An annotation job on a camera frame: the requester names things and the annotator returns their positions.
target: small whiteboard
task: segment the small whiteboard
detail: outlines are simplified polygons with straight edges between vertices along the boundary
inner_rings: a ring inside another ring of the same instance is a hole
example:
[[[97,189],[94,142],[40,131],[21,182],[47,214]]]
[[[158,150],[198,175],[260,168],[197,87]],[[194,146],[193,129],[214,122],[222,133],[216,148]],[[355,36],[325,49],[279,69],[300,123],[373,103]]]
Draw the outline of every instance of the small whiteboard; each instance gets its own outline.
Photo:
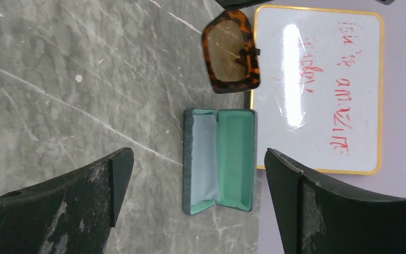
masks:
[[[257,162],[267,148],[326,173],[381,164],[383,21],[376,13],[263,5]]]

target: light purple background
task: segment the light purple background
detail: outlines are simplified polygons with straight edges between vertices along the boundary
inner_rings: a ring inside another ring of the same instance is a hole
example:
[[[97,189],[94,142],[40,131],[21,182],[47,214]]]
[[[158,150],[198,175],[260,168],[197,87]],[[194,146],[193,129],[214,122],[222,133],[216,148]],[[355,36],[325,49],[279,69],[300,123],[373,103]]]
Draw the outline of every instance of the light purple background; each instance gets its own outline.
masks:
[[[406,0],[386,6],[374,0],[279,0],[269,4],[379,13],[385,20],[384,121],[381,170],[373,176],[333,175],[374,192],[406,197]],[[284,254],[265,174],[258,254]]]

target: brown tinted lens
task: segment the brown tinted lens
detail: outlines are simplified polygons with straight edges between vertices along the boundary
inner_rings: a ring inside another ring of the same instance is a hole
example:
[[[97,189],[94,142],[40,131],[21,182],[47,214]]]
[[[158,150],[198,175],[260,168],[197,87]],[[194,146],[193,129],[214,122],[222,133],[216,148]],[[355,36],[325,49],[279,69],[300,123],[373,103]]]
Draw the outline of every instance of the brown tinted lens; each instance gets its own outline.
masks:
[[[216,78],[229,82],[246,76],[245,41],[241,28],[231,20],[218,23],[208,34],[208,50]]]

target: scuffed black surface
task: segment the scuffed black surface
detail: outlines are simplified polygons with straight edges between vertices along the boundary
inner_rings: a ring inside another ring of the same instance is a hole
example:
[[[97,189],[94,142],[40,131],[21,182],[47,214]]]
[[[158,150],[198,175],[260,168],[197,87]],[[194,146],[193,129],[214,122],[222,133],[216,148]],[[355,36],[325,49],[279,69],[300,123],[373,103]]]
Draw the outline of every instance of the scuffed black surface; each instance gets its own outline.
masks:
[[[405,198],[351,186],[272,149],[265,167],[286,254],[406,253]]]
[[[266,2],[271,2],[267,0],[216,0],[216,2],[221,5],[223,8],[246,8],[256,4],[262,4]]]
[[[389,5],[394,2],[394,0],[376,0],[376,1],[383,3],[385,5]]]
[[[131,149],[125,149],[109,159],[109,176],[110,179],[112,179],[110,188],[112,189],[111,194],[113,200],[111,206],[112,227],[116,226],[125,193],[127,192],[128,182],[130,181],[133,170],[133,157],[133,151]]]
[[[111,159],[128,162],[114,171],[131,171],[133,152],[123,148],[0,197],[0,253],[103,253],[112,226]]]

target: gray marble table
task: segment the gray marble table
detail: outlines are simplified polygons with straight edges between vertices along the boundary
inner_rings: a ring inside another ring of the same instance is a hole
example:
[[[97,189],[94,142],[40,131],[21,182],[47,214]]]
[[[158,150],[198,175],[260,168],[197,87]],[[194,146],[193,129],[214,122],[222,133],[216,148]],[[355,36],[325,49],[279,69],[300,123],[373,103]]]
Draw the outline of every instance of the gray marble table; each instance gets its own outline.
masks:
[[[0,1],[0,195],[131,147],[106,253],[256,253],[260,193],[251,213],[181,210],[184,110],[243,102],[214,94],[204,66],[200,31],[221,11],[211,0]]]

